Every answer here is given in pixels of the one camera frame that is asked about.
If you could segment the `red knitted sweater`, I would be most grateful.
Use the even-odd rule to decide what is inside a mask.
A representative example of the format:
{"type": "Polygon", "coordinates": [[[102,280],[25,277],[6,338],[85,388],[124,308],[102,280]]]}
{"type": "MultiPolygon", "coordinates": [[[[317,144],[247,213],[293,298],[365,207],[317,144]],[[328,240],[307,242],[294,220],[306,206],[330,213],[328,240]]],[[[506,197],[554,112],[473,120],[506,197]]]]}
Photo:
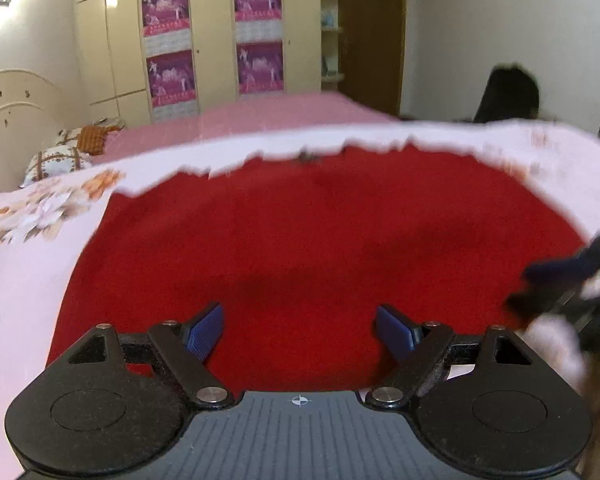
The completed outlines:
{"type": "Polygon", "coordinates": [[[99,323],[141,333],[218,302],[208,367],[230,390],[365,388],[393,367],[374,332],[381,304],[464,334],[518,327],[504,302],[522,269],[581,243],[516,178],[467,155],[349,146],[215,178],[180,172],[110,197],[50,356],[99,323]]]}

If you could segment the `white floral quilt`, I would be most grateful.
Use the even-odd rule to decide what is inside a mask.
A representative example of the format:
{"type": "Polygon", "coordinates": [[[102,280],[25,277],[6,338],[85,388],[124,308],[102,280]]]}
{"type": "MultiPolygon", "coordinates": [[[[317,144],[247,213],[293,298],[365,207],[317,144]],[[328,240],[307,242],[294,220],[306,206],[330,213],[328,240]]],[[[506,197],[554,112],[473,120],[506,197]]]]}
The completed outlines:
{"type": "MultiPolygon", "coordinates": [[[[580,233],[600,231],[600,138],[550,122],[386,122],[235,134],[128,156],[110,169],[122,175],[123,191],[137,194],[180,170],[217,175],[259,155],[290,159],[348,145],[380,153],[406,144],[471,155],[516,174],[580,233]]],[[[84,202],[67,221],[59,213],[70,192],[95,176],[87,169],[0,194],[0,479],[21,472],[5,436],[8,404],[42,372],[70,275],[108,200],[84,202]]]]}

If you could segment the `black chair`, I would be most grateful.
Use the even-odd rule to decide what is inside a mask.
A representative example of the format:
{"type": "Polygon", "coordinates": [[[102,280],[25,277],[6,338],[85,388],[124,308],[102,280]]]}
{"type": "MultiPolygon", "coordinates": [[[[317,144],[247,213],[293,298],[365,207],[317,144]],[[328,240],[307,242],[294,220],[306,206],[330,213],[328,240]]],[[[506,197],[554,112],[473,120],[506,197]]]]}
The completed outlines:
{"type": "Polygon", "coordinates": [[[536,79],[518,64],[501,64],[490,73],[474,122],[535,120],[539,111],[540,89],[536,79]]]}

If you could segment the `floral brown-striped pillow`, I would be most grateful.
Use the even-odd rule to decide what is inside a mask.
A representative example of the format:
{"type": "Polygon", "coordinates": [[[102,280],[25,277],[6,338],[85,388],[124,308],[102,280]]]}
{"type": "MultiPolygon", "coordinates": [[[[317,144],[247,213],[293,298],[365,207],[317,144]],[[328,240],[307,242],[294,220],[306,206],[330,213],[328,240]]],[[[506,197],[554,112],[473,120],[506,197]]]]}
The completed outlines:
{"type": "Polygon", "coordinates": [[[90,156],[73,146],[59,145],[35,154],[27,166],[20,186],[26,188],[48,178],[91,168],[90,156]]]}

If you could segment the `orange patterned pillow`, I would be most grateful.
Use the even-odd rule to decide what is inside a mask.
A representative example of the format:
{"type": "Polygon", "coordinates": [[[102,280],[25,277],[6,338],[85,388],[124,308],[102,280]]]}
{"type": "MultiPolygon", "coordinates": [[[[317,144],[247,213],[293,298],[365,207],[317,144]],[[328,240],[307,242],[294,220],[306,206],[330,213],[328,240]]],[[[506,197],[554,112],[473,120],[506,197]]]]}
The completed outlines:
{"type": "Polygon", "coordinates": [[[105,154],[106,142],[110,133],[120,131],[120,126],[89,125],[72,130],[62,130],[59,133],[57,146],[68,146],[78,151],[99,156],[105,154]]]}

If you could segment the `cream rounded headboard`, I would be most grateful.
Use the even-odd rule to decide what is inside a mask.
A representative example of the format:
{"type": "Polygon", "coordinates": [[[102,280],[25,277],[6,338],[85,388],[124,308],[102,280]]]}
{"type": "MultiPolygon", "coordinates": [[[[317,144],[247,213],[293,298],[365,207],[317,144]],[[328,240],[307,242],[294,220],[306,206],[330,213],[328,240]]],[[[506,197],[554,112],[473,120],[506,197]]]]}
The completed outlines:
{"type": "Polygon", "coordinates": [[[0,193],[19,188],[31,157],[54,145],[60,130],[87,122],[57,84],[30,70],[0,70],[0,193]]]}

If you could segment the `pink bed sheet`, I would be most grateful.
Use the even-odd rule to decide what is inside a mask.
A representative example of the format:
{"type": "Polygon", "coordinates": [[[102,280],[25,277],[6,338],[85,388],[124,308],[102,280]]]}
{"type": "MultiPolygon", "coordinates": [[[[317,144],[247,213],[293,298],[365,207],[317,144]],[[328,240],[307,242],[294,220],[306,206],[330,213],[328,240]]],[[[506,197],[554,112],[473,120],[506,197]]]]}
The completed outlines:
{"type": "Polygon", "coordinates": [[[261,96],[221,105],[196,116],[115,131],[107,136],[105,151],[93,156],[91,162],[106,164],[158,148],[235,134],[395,121],[396,118],[338,92],[261,96]]]}

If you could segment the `brown wooden door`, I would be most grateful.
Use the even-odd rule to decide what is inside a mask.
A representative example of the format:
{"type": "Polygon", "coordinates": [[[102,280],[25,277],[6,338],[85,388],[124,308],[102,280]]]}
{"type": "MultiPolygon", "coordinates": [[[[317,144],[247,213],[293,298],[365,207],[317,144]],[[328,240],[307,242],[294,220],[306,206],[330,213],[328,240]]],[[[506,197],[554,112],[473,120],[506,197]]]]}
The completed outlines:
{"type": "Polygon", "coordinates": [[[339,91],[391,116],[400,113],[406,0],[339,0],[339,91]]]}

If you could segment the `cream corner shelf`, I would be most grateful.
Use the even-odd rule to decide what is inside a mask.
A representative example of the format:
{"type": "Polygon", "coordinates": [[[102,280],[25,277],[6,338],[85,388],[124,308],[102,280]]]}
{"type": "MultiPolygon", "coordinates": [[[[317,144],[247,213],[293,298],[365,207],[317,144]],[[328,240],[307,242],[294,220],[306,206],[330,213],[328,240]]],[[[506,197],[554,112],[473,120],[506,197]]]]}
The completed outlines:
{"type": "Polygon", "coordinates": [[[340,70],[340,38],[343,28],[339,17],[340,0],[321,0],[322,90],[337,91],[344,79],[340,70]]]}

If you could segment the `purple poster upper left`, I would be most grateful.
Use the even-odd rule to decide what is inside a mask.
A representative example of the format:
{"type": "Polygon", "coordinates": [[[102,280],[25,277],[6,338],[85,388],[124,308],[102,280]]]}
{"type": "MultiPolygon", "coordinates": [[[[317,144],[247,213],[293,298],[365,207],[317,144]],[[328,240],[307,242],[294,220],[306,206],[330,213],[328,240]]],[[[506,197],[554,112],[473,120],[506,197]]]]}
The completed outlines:
{"type": "Polygon", "coordinates": [[[146,58],[192,47],[188,0],[140,0],[146,58]]]}

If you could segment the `cream wardrobe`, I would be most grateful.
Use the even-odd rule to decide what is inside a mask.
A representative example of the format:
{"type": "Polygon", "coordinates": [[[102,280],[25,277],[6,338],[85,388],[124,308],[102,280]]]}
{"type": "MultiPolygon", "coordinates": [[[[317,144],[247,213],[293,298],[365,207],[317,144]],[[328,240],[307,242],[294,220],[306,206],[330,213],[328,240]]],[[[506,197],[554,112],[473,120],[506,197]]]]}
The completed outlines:
{"type": "MultiPolygon", "coordinates": [[[[74,0],[86,102],[95,119],[153,124],[140,0],[74,0]]],[[[283,0],[284,90],[238,89],[234,0],[188,0],[199,112],[259,96],[322,88],[321,0],[283,0]]]]}

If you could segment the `purple poster upper right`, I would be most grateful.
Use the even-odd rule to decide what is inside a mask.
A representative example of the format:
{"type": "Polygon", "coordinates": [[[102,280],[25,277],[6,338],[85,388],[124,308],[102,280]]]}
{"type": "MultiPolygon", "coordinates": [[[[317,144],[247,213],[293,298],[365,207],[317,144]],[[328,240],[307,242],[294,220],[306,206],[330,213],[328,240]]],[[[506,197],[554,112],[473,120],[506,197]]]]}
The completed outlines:
{"type": "Polygon", "coordinates": [[[282,41],[283,0],[234,0],[238,44],[282,41]]]}

